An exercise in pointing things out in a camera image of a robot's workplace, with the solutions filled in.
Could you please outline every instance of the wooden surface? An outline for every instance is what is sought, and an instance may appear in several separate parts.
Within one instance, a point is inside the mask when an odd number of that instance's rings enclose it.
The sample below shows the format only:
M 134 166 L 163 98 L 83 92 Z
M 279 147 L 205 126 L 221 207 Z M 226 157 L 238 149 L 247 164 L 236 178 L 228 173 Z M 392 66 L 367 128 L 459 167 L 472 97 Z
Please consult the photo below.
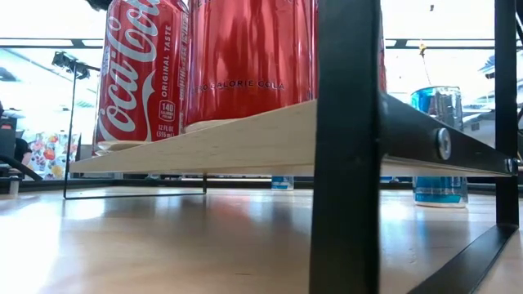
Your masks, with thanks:
M 134 140 L 116 140 L 116 141 L 103 141 L 98 143 L 98 147 L 104 151 L 120 151 L 129 149 L 132 147 L 142 146 L 147 144 L 143 141 Z
M 173 191 L 180 190 L 115 187 L 70 196 Z M 382 192 L 382 293 L 407 292 L 494 224 L 494 197 L 470 200 L 467 209 L 425 208 L 409 192 Z M 309 190 L 258 189 L 68 202 L 57 191 L 0 200 L 0 293 L 307 293 L 311 205 Z M 521 240 L 512 238 L 479 293 L 521 293 Z
M 84 159 L 72 163 L 71 171 L 312 176 L 315 134 L 316 100 L 313 100 Z M 116 146 L 121 149 L 134 145 Z M 492 176 L 398 158 L 384 158 L 382 174 Z

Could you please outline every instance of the coca-cola logo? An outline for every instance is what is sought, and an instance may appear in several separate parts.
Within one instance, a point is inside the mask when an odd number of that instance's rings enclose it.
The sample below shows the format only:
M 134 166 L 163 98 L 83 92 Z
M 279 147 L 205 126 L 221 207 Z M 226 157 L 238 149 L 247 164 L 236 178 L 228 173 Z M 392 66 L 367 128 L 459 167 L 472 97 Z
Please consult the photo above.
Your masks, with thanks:
M 106 130 L 101 121 L 103 116 L 107 116 L 109 121 L 121 131 L 132 132 L 136 130 L 136 124 L 127 112 L 136 108 L 135 91 L 138 90 L 136 81 L 139 78 L 139 73 L 125 60 L 122 64 L 119 64 L 116 60 L 117 54 L 140 62 L 152 62 L 156 59 L 156 46 L 150 37 L 158 36 L 158 28 L 150 17 L 159 15 L 157 5 L 160 0 L 146 0 L 147 4 L 139 0 L 124 1 L 132 7 L 127 10 L 126 17 L 133 27 L 126 29 L 125 32 L 120 32 L 123 29 L 120 20 L 114 16 L 110 16 L 107 20 L 106 39 L 109 46 L 105 50 L 108 56 L 104 58 L 104 63 L 109 63 L 107 71 L 113 83 L 107 87 L 107 95 L 114 105 L 100 109 L 98 124 L 104 140 L 117 140 L 117 138 Z M 148 101 L 150 95 L 154 92 L 152 87 L 153 76 L 154 70 L 149 73 L 141 88 L 141 102 L 143 103 L 148 130 L 145 140 L 151 138 Z

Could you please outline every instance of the poster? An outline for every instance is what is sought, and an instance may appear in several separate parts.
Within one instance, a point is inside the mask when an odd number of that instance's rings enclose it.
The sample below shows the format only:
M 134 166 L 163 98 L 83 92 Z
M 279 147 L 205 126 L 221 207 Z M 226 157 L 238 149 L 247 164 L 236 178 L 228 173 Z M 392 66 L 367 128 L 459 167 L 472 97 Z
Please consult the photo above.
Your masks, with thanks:
M 65 132 L 37 132 L 24 134 L 29 148 L 33 151 L 29 168 L 44 180 L 64 179 L 65 160 L 67 155 L 68 134 Z M 72 163 L 78 150 L 80 134 L 73 134 L 69 161 Z

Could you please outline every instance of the screw head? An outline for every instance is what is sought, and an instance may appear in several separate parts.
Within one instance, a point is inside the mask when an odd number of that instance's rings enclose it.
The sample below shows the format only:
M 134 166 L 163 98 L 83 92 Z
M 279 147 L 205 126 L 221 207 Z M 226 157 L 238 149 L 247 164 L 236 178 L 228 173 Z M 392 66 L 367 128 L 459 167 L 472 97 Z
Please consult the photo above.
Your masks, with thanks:
M 510 173 L 513 173 L 514 172 L 514 161 L 512 159 L 507 159 L 506 164 L 507 164 L 507 171 Z
M 438 155 L 443 160 L 448 160 L 452 151 L 450 142 L 450 133 L 445 127 L 437 131 L 436 143 L 438 147 Z

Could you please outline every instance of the red can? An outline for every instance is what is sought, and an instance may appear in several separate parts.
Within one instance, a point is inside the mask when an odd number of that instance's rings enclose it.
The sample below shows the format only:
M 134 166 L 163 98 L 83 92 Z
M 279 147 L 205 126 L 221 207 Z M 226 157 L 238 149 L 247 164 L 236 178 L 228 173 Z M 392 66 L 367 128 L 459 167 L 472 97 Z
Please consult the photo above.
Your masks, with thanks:
M 190 0 L 188 131 L 315 98 L 315 0 Z
M 385 42 L 383 39 L 383 20 L 380 16 L 380 47 L 378 51 L 379 90 L 387 93 L 387 70 L 385 69 Z
M 189 12 L 181 0 L 114 0 L 107 13 L 95 143 L 180 133 Z
M 320 55 L 319 55 L 319 33 L 320 33 L 320 14 L 319 14 L 319 0 L 313 0 L 314 5 L 312 6 L 312 36 L 311 36 L 311 87 L 314 98 L 317 99 L 320 96 Z

